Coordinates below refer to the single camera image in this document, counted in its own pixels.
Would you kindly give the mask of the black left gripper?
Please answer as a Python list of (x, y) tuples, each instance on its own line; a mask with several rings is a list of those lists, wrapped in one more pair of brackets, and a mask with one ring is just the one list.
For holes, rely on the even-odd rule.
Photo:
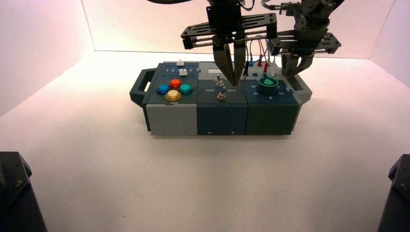
[[(212, 0), (206, 8), (208, 21), (186, 27), (181, 34), (185, 49), (212, 46), (214, 61), (232, 86), (239, 84), (246, 62), (246, 43), (251, 41), (246, 32), (265, 28), (265, 38), (277, 38), (275, 13), (241, 14), (242, 4), (238, 0)], [(234, 67), (228, 44), (234, 45)]]

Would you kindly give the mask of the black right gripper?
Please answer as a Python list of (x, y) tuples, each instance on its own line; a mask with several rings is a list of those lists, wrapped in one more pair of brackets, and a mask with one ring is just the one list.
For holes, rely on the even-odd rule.
[(328, 16), (319, 18), (300, 14), (295, 17), (292, 30), (278, 32), (276, 38), (267, 41), (270, 54), (281, 55), (284, 76), (295, 76), (309, 68), (313, 62), (313, 53), (333, 54), (341, 47), (335, 35), (328, 32), (329, 24)]

